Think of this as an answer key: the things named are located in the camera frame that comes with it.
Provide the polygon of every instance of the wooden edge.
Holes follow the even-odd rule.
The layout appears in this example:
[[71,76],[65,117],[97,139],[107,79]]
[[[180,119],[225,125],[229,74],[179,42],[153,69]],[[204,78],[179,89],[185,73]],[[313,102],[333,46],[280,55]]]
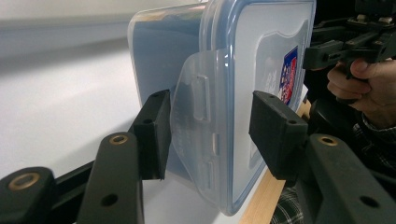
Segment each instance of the wooden edge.
[[[309,101],[302,103],[297,111],[297,115],[304,120],[309,120]],[[276,209],[285,180],[277,180],[269,170],[265,171],[264,177],[251,198],[247,210],[239,220],[239,224],[266,224],[271,222],[271,218]]]

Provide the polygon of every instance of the label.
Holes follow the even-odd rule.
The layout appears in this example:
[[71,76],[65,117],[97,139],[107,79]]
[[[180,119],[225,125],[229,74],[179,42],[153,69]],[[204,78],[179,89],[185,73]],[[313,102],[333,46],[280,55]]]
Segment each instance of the label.
[[284,60],[282,73],[280,76],[279,83],[279,93],[277,97],[283,103],[288,105],[290,103],[291,96],[293,94],[294,79],[296,75],[297,68],[297,47],[295,47],[291,52],[289,52]]

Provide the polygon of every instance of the red and blue label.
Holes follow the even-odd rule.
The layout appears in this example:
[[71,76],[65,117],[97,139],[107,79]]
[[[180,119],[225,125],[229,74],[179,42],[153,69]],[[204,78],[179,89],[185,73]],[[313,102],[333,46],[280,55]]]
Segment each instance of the red and blue label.
[[280,76],[278,97],[288,105],[293,94],[294,79],[297,69],[297,47],[289,52],[283,61],[282,74]]

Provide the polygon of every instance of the finger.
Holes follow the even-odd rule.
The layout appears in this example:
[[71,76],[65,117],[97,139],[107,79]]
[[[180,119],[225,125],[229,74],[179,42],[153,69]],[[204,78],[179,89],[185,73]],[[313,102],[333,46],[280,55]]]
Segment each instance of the finger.
[[327,78],[333,85],[344,91],[364,94],[371,90],[370,85],[366,82],[362,82],[361,80],[357,80],[354,78],[346,79],[343,67],[337,66],[332,69],[328,73]]
[[331,82],[329,82],[329,84],[327,85],[327,89],[333,95],[335,95],[336,97],[341,98],[341,99],[347,99],[347,100],[358,99],[359,100],[362,97],[362,94],[360,94],[360,93],[343,90]]
[[367,63],[364,59],[357,59],[350,70],[354,77],[368,79],[372,77],[386,77],[389,81],[396,80],[396,61],[385,60],[381,63]]

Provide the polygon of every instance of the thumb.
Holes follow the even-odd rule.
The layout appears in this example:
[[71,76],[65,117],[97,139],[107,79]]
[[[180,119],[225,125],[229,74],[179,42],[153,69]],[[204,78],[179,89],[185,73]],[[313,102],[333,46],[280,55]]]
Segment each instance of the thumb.
[[386,77],[396,80],[396,61],[386,60],[381,63],[367,63],[364,59],[357,59],[350,66],[354,77],[368,79],[372,77]]

